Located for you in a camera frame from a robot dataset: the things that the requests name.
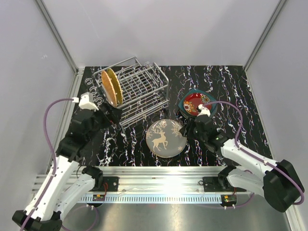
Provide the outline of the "grey reindeer plate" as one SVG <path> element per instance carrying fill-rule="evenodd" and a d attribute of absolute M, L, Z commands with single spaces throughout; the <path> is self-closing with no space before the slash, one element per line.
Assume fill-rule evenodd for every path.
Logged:
<path fill-rule="evenodd" d="M 146 143 L 151 152 L 161 158 L 179 155 L 186 147 L 187 138 L 180 133 L 182 125 L 171 119 L 161 119 L 149 126 Z"/>

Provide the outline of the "yellow green woven plate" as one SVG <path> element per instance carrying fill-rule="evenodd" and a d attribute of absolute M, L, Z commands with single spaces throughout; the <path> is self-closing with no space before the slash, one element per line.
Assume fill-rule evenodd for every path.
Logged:
<path fill-rule="evenodd" d="M 117 105 L 121 106 L 123 104 L 123 92 L 122 92 L 118 77 L 115 74 L 115 72 L 113 71 L 113 69 L 111 69 L 111 68 L 107 69 L 107 74 L 110 77 L 111 82 L 112 82 L 114 89 L 115 89 Z"/>

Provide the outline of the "orange woven plate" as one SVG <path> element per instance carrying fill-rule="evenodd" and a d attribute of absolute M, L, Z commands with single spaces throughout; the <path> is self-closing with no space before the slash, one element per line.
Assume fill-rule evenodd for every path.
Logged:
<path fill-rule="evenodd" d="M 114 86 L 112 84 L 112 81 L 111 81 L 108 73 L 103 70 L 101 72 L 101 76 L 102 76 L 102 85 L 104 87 L 104 91 L 106 93 L 106 97 L 107 97 L 109 103 L 113 107 L 117 107 L 116 92 L 115 92 Z"/>

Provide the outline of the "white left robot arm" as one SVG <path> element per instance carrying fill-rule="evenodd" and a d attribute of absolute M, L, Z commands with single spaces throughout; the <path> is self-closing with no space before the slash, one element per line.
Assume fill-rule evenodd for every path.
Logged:
<path fill-rule="evenodd" d="M 68 131 L 53 151 L 53 165 L 39 191 L 24 210 L 15 211 L 12 220 L 23 231 L 59 231 L 67 213 L 87 192 L 115 192 L 118 177 L 104 178 L 98 167 L 86 166 L 67 190 L 68 179 L 90 143 L 102 129 L 118 124 L 122 110 L 103 103 L 98 109 L 81 106 L 72 117 Z"/>

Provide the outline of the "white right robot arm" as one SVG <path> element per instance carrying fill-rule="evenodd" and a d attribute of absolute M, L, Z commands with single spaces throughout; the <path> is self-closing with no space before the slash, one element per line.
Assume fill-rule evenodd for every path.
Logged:
<path fill-rule="evenodd" d="M 218 186 L 223 191 L 241 188 L 262 196 L 279 212 L 304 201 L 305 189 L 293 165 L 287 161 L 266 158 L 237 143 L 234 136 L 218 131 L 207 115 L 188 120 L 180 129 L 187 138 L 198 140 L 213 153 L 240 166 L 226 167 L 218 174 Z"/>

